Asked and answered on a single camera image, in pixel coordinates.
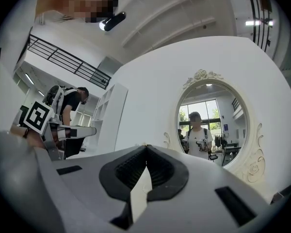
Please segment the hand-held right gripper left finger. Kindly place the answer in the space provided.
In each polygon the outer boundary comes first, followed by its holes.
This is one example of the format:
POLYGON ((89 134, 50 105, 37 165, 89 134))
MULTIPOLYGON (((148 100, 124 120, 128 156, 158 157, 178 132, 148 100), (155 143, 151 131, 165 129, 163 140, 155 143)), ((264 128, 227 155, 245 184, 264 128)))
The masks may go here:
POLYGON ((42 233, 148 233, 147 214, 133 222, 131 189, 147 149, 132 147, 93 157, 52 161, 35 151, 41 188, 35 227, 42 233))

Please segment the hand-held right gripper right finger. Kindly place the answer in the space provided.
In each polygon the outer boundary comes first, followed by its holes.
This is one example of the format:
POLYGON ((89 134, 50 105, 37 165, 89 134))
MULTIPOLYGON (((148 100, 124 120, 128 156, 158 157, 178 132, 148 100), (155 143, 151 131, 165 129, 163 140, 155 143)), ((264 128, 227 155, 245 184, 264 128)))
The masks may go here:
POLYGON ((218 165, 158 148, 186 166, 185 186, 171 199, 149 201, 133 233, 271 233, 287 197, 266 201, 254 188, 218 165))

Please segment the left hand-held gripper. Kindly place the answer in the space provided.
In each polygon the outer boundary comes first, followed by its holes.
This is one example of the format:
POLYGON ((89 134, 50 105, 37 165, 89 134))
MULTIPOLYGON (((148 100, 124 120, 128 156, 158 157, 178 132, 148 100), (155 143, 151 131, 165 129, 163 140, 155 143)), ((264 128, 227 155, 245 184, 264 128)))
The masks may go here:
POLYGON ((57 131, 58 140, 86 138, 97 133, 95 127, 61 126, 54 109, 39 101, 32 103, 23 122, 39 134, 52 161, 64 159, 64 152, 57 148, 53 132, 57 131))

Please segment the person's left forearm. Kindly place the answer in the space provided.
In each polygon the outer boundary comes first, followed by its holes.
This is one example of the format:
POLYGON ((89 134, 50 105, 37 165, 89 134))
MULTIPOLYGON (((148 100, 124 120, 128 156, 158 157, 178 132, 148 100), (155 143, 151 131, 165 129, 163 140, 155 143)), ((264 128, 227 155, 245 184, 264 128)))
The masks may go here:
POLYGON ((31 147, 45 149, 44 143, 40 135, 32 129, 12 125, 10 128, 10 133, 22 137, 31 147))

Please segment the white desk with shelves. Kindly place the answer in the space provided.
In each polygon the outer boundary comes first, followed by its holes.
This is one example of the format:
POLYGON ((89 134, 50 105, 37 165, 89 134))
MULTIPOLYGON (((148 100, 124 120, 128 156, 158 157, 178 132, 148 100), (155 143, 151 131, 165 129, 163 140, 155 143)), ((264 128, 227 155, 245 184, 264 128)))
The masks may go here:
POLYGON ((100 98, 92 125, 97 133, 89 141, 95 155, 113 152, 128 89, 116 83, 100 98))

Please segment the black balcony railing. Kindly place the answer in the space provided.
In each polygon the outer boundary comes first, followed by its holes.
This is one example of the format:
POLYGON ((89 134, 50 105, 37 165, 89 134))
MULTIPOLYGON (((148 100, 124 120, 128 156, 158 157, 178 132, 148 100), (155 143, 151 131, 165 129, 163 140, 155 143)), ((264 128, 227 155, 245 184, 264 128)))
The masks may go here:
POLYGON ((111 80, 105 72, 32 34, 29 36, 28 50, 104 90, 111 80))

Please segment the oval mirror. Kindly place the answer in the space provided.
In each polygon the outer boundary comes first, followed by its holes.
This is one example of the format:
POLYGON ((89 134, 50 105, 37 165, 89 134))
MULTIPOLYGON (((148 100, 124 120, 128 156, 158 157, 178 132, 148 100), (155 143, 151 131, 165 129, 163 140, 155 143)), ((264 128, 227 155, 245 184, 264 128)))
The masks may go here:
POLYGON ((200 69, 183 85, 172 148, 215 162, 247 182, 254 163, 250 112, 236 87, 222 75, 200 69))

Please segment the person's white shirt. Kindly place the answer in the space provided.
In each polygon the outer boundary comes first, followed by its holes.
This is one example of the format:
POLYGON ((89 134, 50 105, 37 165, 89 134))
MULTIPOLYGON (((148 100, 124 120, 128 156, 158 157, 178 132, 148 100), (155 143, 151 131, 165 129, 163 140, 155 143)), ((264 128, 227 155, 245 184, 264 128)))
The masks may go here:
POLYGON ((34 20, 13 16, 0 28, 0 132, 10 129, 25 98, 13 77, 26 57, 34 20))

